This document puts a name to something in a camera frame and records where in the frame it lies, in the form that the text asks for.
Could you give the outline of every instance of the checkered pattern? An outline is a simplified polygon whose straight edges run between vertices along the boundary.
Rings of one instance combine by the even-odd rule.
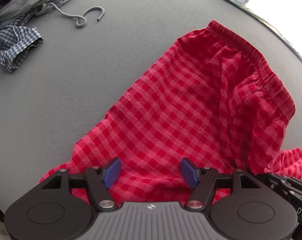
[[[21,65],[31,46],[43,40],[37,28],[24,27],[33,14],[30,11],[0,30],[0,64],[10,72]]]
[[[184,202],[179,163],[302,179],[302,149],[280,151],[295,112],[288,91],[251,44],[213,20],[179,38],[76,143],[60,168],[83,172],[118,156],[110,193],[126,201]],[[219,199],[228,190],[216,194]],[[73,194],[87,200],[83,190]]]

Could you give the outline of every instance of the pile of clothes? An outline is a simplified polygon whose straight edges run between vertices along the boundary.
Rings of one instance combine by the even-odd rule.
[[[70,0],[0,0],[0,64],[9,72],[23,62],[30,47],[43,40],[36,27],[25,27],[33,15],[41,15]]]

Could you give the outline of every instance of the elastic waistband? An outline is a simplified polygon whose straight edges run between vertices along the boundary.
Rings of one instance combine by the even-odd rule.
[[[253,63],[262,88],[268,93],[271,101],[282,112],[288,123],[295,113],[294,101],[282,81],[271,70],[264,56],[249,42],[216,20],[212,20],[206,30],[241,51]]]

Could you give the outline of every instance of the blue plaid fabric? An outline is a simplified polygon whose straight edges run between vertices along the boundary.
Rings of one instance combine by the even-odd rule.
[[[30,11],[0,30],[0,64],[10,72],[21,65],[31,46],[37,47],[43,41],[37,28],[24,26],[33,14]]]

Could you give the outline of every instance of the gray ribbed plate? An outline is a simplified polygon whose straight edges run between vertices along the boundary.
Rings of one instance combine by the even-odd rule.
[[[114,212],[101,213],[78,240],[226,240],[198,212],[179,202],[124,202]]]

